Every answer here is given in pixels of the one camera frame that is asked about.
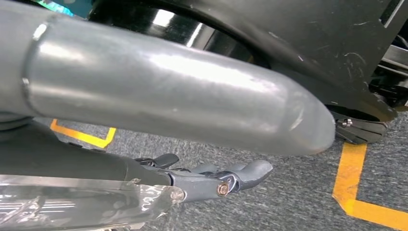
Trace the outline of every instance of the bolt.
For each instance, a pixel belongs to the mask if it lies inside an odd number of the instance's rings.
[[[353,125],[353,121],[351,119],[345,119],[342,123],[343,128],[349,128]]]
[[[230,187],[227,183],[222,182],[217,186],[217,194],[218,196],[226,196],[228,194]]]
[[[131,179],[126,185],[137,185],[140,181],[141,179],[134,178],[134,179]]]
[[[171,192],[170,198],[172,199],[173,204],[178,204],[178,203],[183,202],[184,199],[186,198],[185,192],[180,188],[174,188],[172,190],[174,191]]]

